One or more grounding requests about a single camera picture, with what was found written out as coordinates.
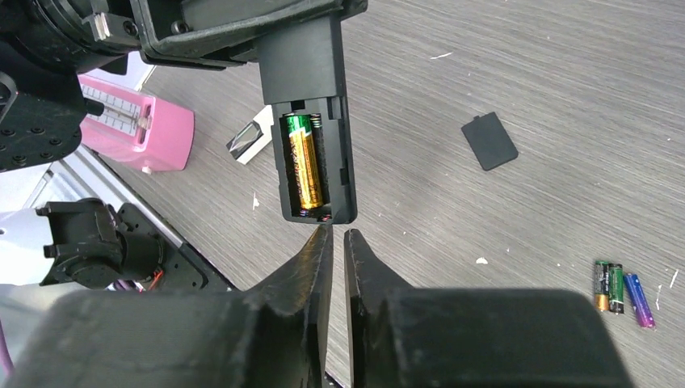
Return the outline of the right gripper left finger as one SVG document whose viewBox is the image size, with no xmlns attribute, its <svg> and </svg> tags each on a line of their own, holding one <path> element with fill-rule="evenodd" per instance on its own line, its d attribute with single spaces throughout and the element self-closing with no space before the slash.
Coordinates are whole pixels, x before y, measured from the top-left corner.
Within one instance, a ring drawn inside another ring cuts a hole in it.
<svg viewBox="0 0 685 388">
<path fill-rule="evenodd" d="M 8 387 L 323 387 L 333 229 L 246 291 L 61 297 Z"/>
</svg>

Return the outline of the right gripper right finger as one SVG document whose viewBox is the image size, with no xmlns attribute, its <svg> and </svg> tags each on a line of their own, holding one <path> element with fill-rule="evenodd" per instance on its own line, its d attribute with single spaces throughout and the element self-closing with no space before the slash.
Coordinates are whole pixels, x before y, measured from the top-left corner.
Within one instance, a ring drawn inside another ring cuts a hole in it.
<svg viewBox="0 0 685 388">
<path fill-rule="evenodd" d="M 344 237 L 354 387 L 630 387 L 603 320 L 564 289 L 417 288 Z"/>
</svg>

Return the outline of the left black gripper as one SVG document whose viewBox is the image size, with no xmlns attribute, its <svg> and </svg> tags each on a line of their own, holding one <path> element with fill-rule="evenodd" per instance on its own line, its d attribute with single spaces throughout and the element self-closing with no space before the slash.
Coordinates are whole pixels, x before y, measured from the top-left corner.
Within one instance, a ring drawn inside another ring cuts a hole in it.
<svg viewBox="0 0 685 388">
<path fill-rule="evenodd" d="M 223 70 L 255 61 L 254 42 L 327 15 L 348 19 L 366 1 L 82 1 L 80 41 L 126 70 L 138 52 L 153 65 Z"/>
</svg>

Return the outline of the black remote control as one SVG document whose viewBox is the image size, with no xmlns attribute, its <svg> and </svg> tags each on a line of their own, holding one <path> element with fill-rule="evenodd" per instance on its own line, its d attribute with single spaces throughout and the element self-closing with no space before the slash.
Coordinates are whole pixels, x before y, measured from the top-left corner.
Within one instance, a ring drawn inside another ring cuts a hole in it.
<svg viewBox="0 0 685 388">
<path fill-rule="evenodd" d="M 275 167 L 287 221 L 349 224 L 357 217 L 341 20 L 327 15 L 264 36 L 257 43 L 265 104 L 271 105 Z M 300 208 L 289 113 L 311 117 L 324 205 Z"/>
</svg>

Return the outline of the yellow green battery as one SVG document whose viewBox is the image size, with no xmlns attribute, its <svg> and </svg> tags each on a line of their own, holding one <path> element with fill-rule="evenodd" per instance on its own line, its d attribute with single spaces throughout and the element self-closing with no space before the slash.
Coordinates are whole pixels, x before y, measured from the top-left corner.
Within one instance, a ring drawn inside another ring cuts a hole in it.
<svg viewBox="0 0 685 388">
<path fill-rule="evenodd" d="M 300 208 L 308 213 L 324 205 L 311 117 L 289 113 L 284 119 L 288 128 Z"/>
</svg>

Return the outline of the green orange battery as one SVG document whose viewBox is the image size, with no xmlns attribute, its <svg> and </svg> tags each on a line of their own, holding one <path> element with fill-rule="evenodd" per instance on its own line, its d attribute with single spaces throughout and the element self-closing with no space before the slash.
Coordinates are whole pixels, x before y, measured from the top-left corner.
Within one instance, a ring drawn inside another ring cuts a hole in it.
<svg viewBox="0 0 685 388">
<path fill-rule="evenodd" d="M 596 260 L 594 267 L 594 304 L 599 311 L 609 311 L 609 263 Z"/>
</svg>

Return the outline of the black battery cover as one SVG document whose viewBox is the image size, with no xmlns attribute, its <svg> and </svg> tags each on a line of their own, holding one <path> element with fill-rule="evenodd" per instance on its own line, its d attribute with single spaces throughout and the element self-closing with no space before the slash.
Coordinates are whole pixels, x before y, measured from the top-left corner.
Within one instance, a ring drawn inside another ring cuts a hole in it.
<svg viewBox="0 0 685 388">
<path fill-rule="evenodd" d="M 484 171 L 491 171 L 519 156 L 519 151 L 495 112 L 475 116 L 461 131 Z"/>
</svg>

